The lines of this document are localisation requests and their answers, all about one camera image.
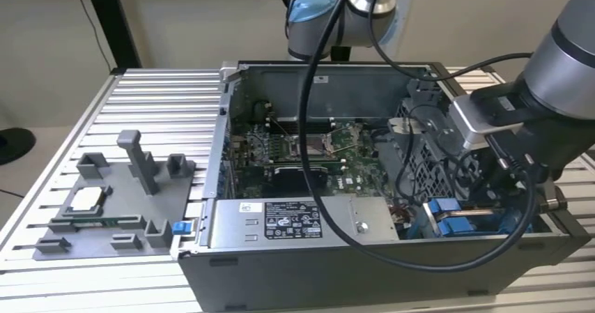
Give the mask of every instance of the wall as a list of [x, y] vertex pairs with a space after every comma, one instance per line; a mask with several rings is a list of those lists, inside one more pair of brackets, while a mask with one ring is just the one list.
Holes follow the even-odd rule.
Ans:
[[[398, 58], [464, 65], [532, 50], [564, 2], [414, 0]], [[147, 67], [287, 57], [279, 0], [123, 0], [123, 7]], [[0, 25], [0, 115], [23, 126], [74, 124], [107, 76], [79, 0], [0, 0]], [[100, 40], [107, 48], [102, 33]], [[376, 54], [356, 49], [354, 59]], [[506, 75], [515, 67], [496, 66]]]
[[74, 124], [108, 75], [79, 0], [0, 0], [0, 27], [1, 115]]
[[123, 0], [143, 64], [218, 68], [287, 59], [280, 0]]
[[[468, 66], [495, 55], [531, 52], [567, 1], [414, 0], [398, 58]], [[499, 63], [495, 69], [514, 79], [524, 63]]]

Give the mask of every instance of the blue latch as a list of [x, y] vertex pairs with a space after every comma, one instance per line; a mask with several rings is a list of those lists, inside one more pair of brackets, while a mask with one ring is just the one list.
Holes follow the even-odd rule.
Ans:
[[443, 236], [475, 234], [475, 228], [466, 217], [448, 217], [438, 223]]
[[450, 211], [460, 211], [462, 206], [456, 198], [432, 198], [428, 202], [430, 211], [432, 214]]
[[179, 221], [174, 223], [174, 227], [171, 229], [171, 233], [174, 235], [188, 235], [192, 233], [192, 223], [186, 221]]

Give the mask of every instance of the metal bracket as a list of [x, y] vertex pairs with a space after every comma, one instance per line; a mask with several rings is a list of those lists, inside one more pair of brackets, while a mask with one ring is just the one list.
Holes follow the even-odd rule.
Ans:
[[568, 208], [568, 202], [560, 188], [554, 184], [551, 178], [538, 185], [539, 213], [547, 213]]

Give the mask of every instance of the black pole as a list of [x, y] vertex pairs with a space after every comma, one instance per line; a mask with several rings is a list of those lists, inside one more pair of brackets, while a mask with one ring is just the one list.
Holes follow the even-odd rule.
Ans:
[[119, 68], [142, 68], [120, 0], [91, 0]]

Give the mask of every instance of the white sticker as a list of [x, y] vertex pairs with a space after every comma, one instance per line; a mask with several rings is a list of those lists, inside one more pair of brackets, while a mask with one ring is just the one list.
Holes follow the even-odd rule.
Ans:
[[240, 213], [262, 213], [263, 203], [240, 203]]
[[328, 83], [328, 76], [315, 76], [315, 83]]

